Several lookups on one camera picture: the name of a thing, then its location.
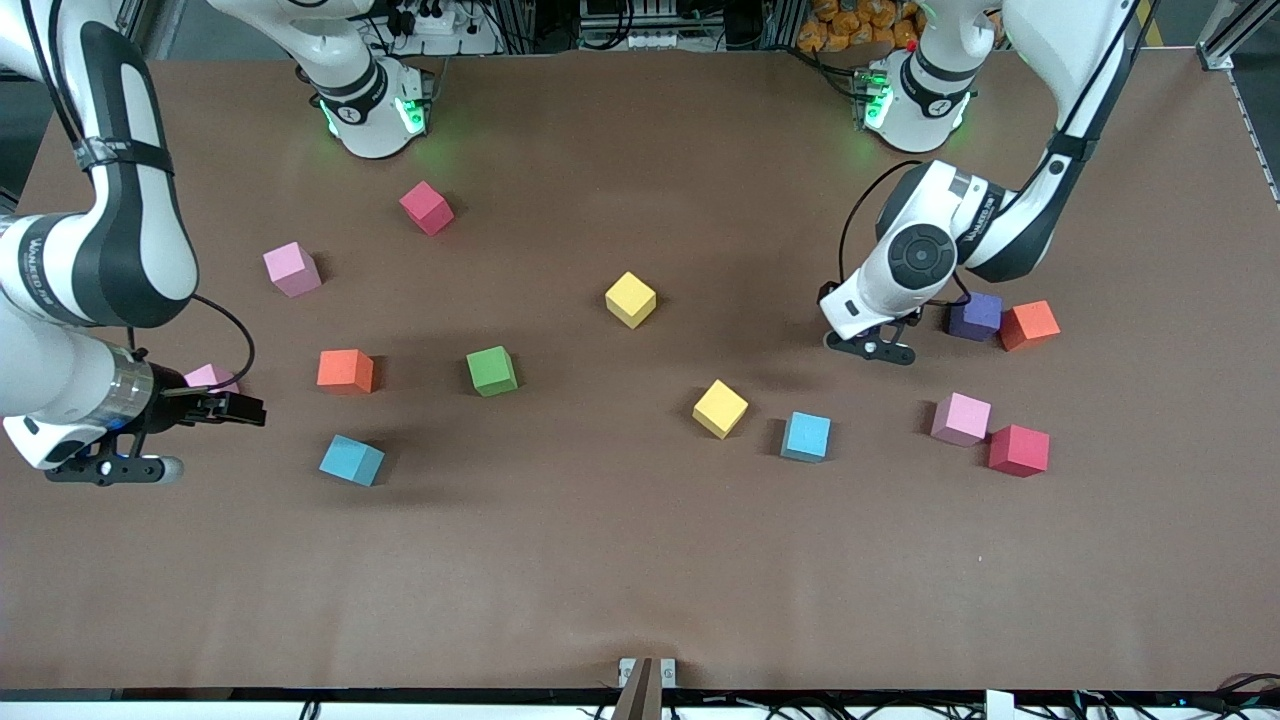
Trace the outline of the yellow foam cube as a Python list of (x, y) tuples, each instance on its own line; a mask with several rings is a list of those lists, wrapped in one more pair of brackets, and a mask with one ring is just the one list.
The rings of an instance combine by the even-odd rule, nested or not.
[(718, 439), (726, 439), (749, 409), (746, 401), (723, 380), (716, 379), (692, 406), (692, 419)]
[(605, 307), (627, 328), (639, 328), (657, 309), (657, 292), (632, 272), (623, 273), (605, 291)]

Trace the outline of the orange foam cube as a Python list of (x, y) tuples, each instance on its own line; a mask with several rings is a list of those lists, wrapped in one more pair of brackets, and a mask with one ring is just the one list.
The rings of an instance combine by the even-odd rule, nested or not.
[(998, 331), (1000, 343), (1007, 352), (1033, 348), (1061, 332), (1057, 319), (1047, 300), (1020, 304), (1010, 307), (1002, 315)]
[(371, 395), (375, 361), (358, 348), (332, 348), (319, 355), (316, 387), (330, 395)]

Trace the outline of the red foam cube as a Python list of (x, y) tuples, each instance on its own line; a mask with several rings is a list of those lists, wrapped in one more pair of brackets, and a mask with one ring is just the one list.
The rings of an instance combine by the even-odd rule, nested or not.
[(987, 468), (1019, 478), (1050, 468), (1051, 436), (1028, 427), (1009, 425), (989, 438)]
[(420, 181), (402, 195), (399, 205), (426, 236), (438, 236), (454, 220), (449, 201), (425, 181)]

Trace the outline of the aluminium table edge rail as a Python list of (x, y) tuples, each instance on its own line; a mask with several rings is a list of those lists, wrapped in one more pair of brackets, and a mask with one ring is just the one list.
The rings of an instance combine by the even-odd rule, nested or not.
[(1260, 164), (1260, 169), (1262, 172), (1263, 181), (1265, 181), (1265, 183), (1267, 186), (1267, 190), (1268, 190), (1268, 192), (1271, 195), (1272, 201), (1276, 205), (1276, 209), (1280, 211), (1280, 184), (1277, 184), (1277, 182), (1274, 178), (1274, 173), (1271, 172), (1271, 167), (1270, 167), (1268, 160), (1266, 158), (1266, 154), (1265, 154), (1265, 150), (1262, 147), (1260, 136), (1257, 135), (1254, 124), (1253, 124), (1253, 122), (1251, 119), (1251, 114), (1249, 114), (1249, 111), (1245, 108), (1244, 99), (1242, 96), (1242, 92), (1239, 90), (1239, 85), (1238, 85), (1238, 82), (1235, 79), (1235, 76), (1234, 76), (1234, 69), (1228, 69), (1228, 79), (1229, 79), (1230, 86), (1231, 86), (1233, 96), (1234, 96), (1234, 99), (1236, 101), (1236, 105), (1239, 108), (1239, 111), (1242, 114), (1242, 120), (1243, 120), (1243, 124), (1245, 127), (1245, 132), (1247, 132), (1247, 135), (1249, 137), (1249, 141), (1251, 141), (1251, 145), (1253, 147), (1254, 155), (1256, 155), (1257, 161)]

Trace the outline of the white power strip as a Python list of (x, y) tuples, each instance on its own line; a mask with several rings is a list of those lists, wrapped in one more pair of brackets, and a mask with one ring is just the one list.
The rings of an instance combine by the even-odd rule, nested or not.
[(375, 0), (370, 23), (398, 56), (497, 55), (506, 51), (495, 14), (481, 0)]

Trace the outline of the brown table mat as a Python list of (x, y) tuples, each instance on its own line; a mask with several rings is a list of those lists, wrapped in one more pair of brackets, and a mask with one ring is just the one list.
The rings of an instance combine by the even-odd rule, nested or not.
[[(0, 685), (1213, 689), (1280, 673), (1280, 211), (1229, 79), (1144, 53), (1012, 352), (822, 343), (859, 193), (895, 155), (787, 56), (451, 64), (431, 133), (361, 161), (288, 61), (152, 68), (200, 290), (252, 331), (262, 428), (177, 428), (169, 486), (54, 484), (0, 434)], [(454, 220), (399, 200), (420, 181)], [(262, 255), (298, 242), (289, 299)], [(636, 329), (605, 307), (632, 272)], [(504, 346), (518, 388), (479, 396)], [(371, 395), (316, 387), (358, 348)], [(692, 419), (721, 379), (749, 409)], [(984, 442), (937, 402), (992, 405)], [(823, 462), (780, 456), (792, 413)], [(1009, 425), (1050, 468), (987, 468)], [(334, 436), (374, 487), (319, 471)]]

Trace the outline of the pile of orange objects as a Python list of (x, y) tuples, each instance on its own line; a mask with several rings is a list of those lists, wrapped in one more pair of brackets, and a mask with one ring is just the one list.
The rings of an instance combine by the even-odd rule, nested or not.
[(960, 47), (977, 55), (1004, 44), (1004, 0), (808, 0), (791, 46), (805, 54), (867, 44), (895, 50)]

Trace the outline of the aluminium frame profile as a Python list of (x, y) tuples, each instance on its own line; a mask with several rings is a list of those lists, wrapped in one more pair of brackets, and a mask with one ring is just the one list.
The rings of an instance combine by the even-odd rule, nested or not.
[(1280, 0), (1217, 0), (1197, 42), (1203, 70), (1230, 70), (1231, 54), (1280, 12)]
[(148, 60), (172, 55), (189, 0), (111, 0), (116, 28), (140, 46)]

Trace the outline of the blue foam cube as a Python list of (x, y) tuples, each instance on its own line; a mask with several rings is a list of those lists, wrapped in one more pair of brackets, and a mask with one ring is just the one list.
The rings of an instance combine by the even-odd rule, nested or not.
[(334, 436), (317, 469), (355, 486), (374, 487), (384, 461), (381, 450), (346, 436)]
[(808, 413), (792, 413), (783, 430), (780, 456), (801, 462), (823, 462), (828, 454), (832, 420)]

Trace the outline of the grey electrical equipment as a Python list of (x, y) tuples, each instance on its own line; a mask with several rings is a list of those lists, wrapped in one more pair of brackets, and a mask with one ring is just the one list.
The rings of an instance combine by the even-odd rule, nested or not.
[(675, 49), (680, 33), (696, 22), (678, 0), (576, 0), (577, 45), (593, 51)]

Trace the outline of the purple foam cube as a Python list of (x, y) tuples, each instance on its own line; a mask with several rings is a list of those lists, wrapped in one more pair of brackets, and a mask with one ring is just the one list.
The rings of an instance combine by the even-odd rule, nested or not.
[(986, 342), (997, 336), (1004, 319), (1004, 300), (997, 295), (970, 292), (966, 304), (951, 306), (946, 332), (952, 337)]

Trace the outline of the green foam cube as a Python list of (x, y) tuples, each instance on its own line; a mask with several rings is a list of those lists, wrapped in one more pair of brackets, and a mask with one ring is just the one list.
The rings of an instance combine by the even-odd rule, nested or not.
[(467, 354), (465, 360), (471, 384), (479, 396), (493, 397), (518, 388), (515, 361), (504, 346)]

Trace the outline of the small metal bracket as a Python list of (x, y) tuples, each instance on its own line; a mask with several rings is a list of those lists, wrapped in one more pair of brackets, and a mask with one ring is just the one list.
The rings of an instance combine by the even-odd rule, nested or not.
[[(632, 670), (636, 667), (639, 660), (635, 657), (623, 657), (618, 661), (617, 669), (617, 683), (618, 688), (626, 685), (630, 679)], [(655, 665), (660, 669), (660, 685), (663, 689), (673, 689), (678, 687), (677, 683), (677, 661), (675, 659), (660, 659), (655, 661)]]

